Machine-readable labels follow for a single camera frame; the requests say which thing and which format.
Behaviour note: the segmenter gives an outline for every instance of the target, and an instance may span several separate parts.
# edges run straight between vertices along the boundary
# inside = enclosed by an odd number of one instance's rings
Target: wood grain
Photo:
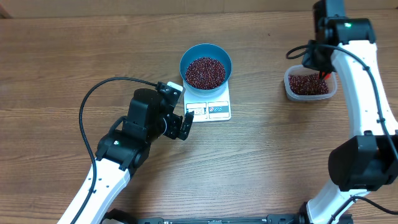
[[[0,0],[12,18],[311,11],[318,0]],[[345,0],[346,9],[395,9],[398,0]]]
[[[384,88],[398,114],[397,11],[348,14],[372,20]],[[313,37],[312,24],[310,12],[1,20],[0,223],[62,216],[90,166],[78,108],[94,84],[119,75],[181,83],[182,54],[203,42],[233,60],[232,120],[195,124],[186,141],[160,138],[112,208],[164,218],[296,212],[329,178],[329,152],[349,131],[341,85],[325,101],[285,96],[284,72],[300,63],[285,53]],[[113,82],[92,94],[84,124],[93,149],[141,87]],[[398,210],[398,185],[369,198]],[[365,203],[350,212],[356,223],[397,223]]]

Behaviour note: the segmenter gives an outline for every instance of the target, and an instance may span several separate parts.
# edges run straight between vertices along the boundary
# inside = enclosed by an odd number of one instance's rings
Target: digital kitchen scale
[[[231,119],[231,102],[229,100],[228,82],[214,93],[203,96],[184,82],[185,112],[194,112],[193,122],[228,121]]]
[[[185,79],[188,66],[196,59],[209,57],[220,61],[225,68],[223,83],[211,90],[200,90]],[[185,88],[185,112],[194,112],[193,122],[228,121],[231,119],[228,80],[232,73],[232,60],[221,47],[214,44],[198,44],[185,52],[180,62],[180,74]]]

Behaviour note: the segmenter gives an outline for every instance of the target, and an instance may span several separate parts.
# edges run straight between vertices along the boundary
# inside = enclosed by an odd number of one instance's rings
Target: red beans
[[[202,57],[194,60],[185,73],[187,83],[201,90],[219,87],[225,79],[224,65],[216,59]]]
[[[318,74],[289,75],[290,89],[297,95],[324,95],[329,93],[325,80],[320,80]]]

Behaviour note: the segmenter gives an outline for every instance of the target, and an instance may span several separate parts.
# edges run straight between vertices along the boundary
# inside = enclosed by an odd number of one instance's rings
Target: white kitchen scale
[[[228,121],[231,119],[228,82],[214,93],[202,95],[192,90],[185,82],[185,112],[194,112],[193,122]]]

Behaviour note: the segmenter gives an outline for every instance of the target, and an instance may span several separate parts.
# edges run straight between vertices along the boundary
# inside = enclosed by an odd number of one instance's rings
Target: clear plastic container
[[[293,93],[292,90],[290,89],[289,75],[311,75],[315,73],[319,72],[309,68],[305,68],[303,65],[295,65],[290,67],[285,72],[285,78],[284,78],[287,98],[292,101],[311,101],[311,100],[324,100],[327,98],[331,98],[337,92],[337,79],[335,72],[332,72],[330,77],[326,80],[326,84],[328,85],[329,88],[328,94],[310,95],[310,96],[297,95]]]

